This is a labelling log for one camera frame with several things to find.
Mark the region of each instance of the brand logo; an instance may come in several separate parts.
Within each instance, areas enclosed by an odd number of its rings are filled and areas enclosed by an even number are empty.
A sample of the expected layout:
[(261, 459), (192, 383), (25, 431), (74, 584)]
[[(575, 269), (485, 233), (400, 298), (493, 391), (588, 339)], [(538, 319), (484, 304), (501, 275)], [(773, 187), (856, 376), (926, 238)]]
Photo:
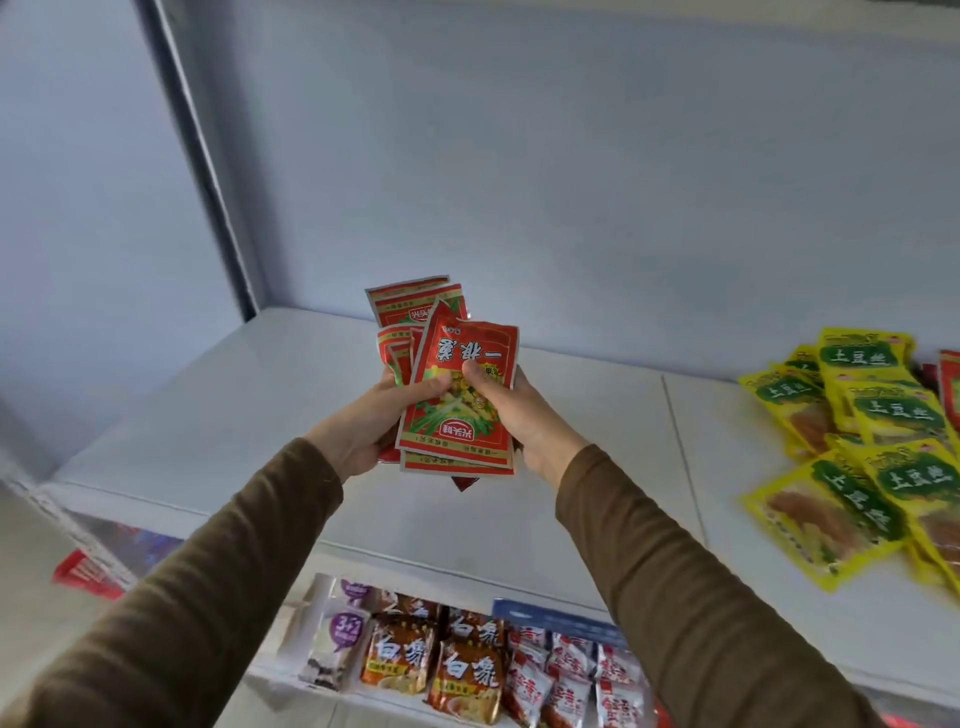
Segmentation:
[(463, 420), (444, 420), (440, 425), (440, 434), (443, 437), (471, 443), (473, 442), (473, 425)]

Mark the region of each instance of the red and white packet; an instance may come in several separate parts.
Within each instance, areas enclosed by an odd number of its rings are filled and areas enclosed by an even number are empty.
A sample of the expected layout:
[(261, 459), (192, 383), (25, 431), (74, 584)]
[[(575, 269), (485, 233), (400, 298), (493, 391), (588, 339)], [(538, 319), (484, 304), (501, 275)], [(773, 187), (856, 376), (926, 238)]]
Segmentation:
[(507, 670), (503, 707), (519, 725), (537, 728), (540, 711), (556, 680), (522, 652), (515, 652)]

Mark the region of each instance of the stack of packets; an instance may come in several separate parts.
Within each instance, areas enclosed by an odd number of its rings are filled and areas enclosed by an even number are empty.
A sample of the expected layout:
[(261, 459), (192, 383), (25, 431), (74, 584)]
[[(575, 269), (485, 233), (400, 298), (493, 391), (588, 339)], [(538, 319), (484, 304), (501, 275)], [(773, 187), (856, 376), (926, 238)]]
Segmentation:
[(380, 462), (398, 463), (407, 472), (451, 475), (461, 490), (481, 475), (513, 475), (510, 433), (461, 369), (472, 359), (512, 388), (517, 328), (470, 321), (463, 289), (449, 276), (370, 288), (367, 298), (380, 326), (380, 359), (394, 372), (397, 385), (444, 371), (453, 379), (450, 392), (407, 409), (396, 442), (383, 450)]
[(960, 440), (911, 373), (906, 333), (825, 328), (740, 379), (783, 426), (796, 471), (744, 497), (827, 591), (894, 551), (960, 594)]

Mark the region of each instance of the red plastic basket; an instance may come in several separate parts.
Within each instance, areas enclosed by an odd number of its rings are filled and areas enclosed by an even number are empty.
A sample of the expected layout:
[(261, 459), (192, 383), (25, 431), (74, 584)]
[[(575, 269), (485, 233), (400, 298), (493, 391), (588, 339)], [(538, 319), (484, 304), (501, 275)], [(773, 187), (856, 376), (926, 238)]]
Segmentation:
[(80, 550), (67, 556), (54, 570), (54, 584), (72, 589), (82, 589), (106, 599), (119, 599), (124, 591), (110, 581), (104, 570), (86, 557)]

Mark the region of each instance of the human hand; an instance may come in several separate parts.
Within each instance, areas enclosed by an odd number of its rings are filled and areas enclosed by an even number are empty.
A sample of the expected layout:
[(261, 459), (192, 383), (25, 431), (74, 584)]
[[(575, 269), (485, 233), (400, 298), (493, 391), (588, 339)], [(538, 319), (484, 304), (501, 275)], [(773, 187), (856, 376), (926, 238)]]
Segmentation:
[(365, 395), (314, 426), (303, 438), (345, 482), (351, 475), (373, 469), (380, 451), (394, 441), (396, 424), (409, 405), (432, 400), (449, 388), (450, 374), (397, 387), (394, 373), (386, 367), (380, 381)]
[(496, 407), (500, 421), (523, 444), (523, 461), (534, 473), (560, 488), (566, 467), (589, 442), (527, 381), (517, 368), (514, 388), (491, 379), (475, 361), (464, 362), (470, 385)]

